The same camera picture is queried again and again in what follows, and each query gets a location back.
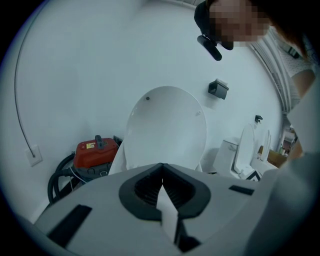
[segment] wall outlet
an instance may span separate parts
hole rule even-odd
[[[31,148],[31,150],[34,154],[34,157],[32,156],[32,153],[29,148],[25,150],[25,155],[29,160],[30,166],[32,167],[32,166],[35,166],[36,164],[40,163],[42,161],[42,157],[41,157],[38,145],[34,145]]]

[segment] wall-mounted holder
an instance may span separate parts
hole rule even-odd
[[[220,99],[224,100],[226,98],[228,90],[229,88],[227,87],[227,83],[219,79],[216,79],[215,81],[209,83],[208,93]]]
[[[256,115],[255,118],[254,118],[254,121],[258,124],[258,123],[260,123],[260,120],[263,120],[262,116],[261,115]]]

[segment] label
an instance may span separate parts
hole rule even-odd
[[[87,143],[86,144],[86,149],[93,149],[95,147],[95,142],[92,142],[92,143]]]

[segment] black headphones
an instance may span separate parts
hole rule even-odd
[[[194,21],[202,33],[202,35],[198,36],[197,41],[206,48],[216,61],[222,59],[222,55],[216,47],[217,42],[229,51],[234,48],[234,42],[222,42],[221,39],[215,35],[215,30],[213,29],[214,24],[210,24],[209,10],[206,6],[206,1],[200,3],[195,8]]]

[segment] white wall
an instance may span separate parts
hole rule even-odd
[[[208,126],[202,163],[211,167],[223,138],[240,136],[255,115],[256,148],[270,129],[276,147],[282,126],[276,91],[247,47],[220,48],[215,61],[197,42],[193,11],[143,0],[51,1],[35,22],[21,56],[18,102],[25,132],[43,162],[30,167],[14,107],[17,37],[2,67],[0,169],[16,212],[34,221],[48,204],[47,183],[58,163],[94,135],[123,138],[137,100],[159,86],[176,86],[201,103]],[[226,99],[207,93],[219,78]]]

